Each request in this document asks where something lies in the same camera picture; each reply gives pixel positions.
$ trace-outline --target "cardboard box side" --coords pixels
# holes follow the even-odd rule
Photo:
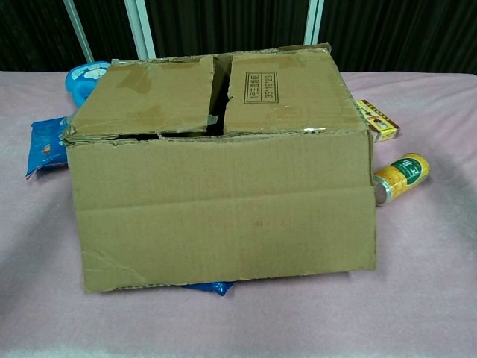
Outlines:
[[[111,66],[73,118],[69,137],[205,131],[212,56]]]
[[[365,131],[327,51],[233,55],[227,133]]]
[[[68,152],[89,291],[375,266],[367,133]]]

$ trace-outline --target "dark curtain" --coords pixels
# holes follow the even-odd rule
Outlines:
[[[75,6],[95,61],[137,59],[123,0],[75,0]]]
[[[0,70],[68,71],[85,63],[62,0],[0,0]]]
[[[303,44],[308,0],[146,0],[157,57]]]
[[[319,42],[341,71],[477,73],[477,1],[326,0]]]

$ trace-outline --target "blue package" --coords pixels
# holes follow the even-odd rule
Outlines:
[[[212,283],[195,283],[193,285],[185,285],[187,289],[199,289],[205,292],[215,292],[220,296],[225,296],[233,282],[212,282]]]
[[[97,61],[75,67],[65,79],[66,90],[71,93],[73,102],[81,107],[94,90],[96,82],[103,77],[109,62]]]
[[[69,117],[60,117],[31,124],[27,180],[38,169],[67,164],[66,148],[61,139],[61,134],[68,126],[68,121]]]

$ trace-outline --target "pink fabric surface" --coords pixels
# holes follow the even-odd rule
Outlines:
[[[68,170],[25,181],[30,123],[72,113],[65,73],[0,73],[0,356],[477,357],[477,78],[345,73],[431,177],[377,209],[377,271],[86,294]]]

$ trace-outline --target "box lid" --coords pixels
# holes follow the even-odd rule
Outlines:
[[[73,118],[69,139],[205,131],[214,57],[113,64]]]
[[[234,54],[225,131],[367,130],[327,47]]]

